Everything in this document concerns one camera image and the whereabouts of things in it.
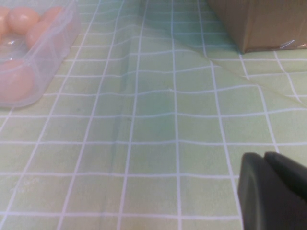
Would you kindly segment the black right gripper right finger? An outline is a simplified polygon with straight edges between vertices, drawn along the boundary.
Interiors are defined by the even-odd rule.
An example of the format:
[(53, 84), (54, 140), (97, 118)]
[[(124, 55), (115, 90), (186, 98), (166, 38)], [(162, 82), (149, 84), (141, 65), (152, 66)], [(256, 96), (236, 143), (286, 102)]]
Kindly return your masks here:
[(305, 166), (277, 152), (266, 152), (264, 159), (292, 192), (302, 199), (307, 198)]

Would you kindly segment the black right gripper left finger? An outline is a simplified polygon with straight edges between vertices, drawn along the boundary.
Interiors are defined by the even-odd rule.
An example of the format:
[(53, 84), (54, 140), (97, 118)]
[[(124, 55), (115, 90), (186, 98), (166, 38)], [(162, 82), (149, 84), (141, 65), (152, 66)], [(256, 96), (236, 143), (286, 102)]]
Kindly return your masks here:
[(243, 154), (238, 198), (246, 230), (307, 228), (307, 199), (292, 192), (264, 156)]

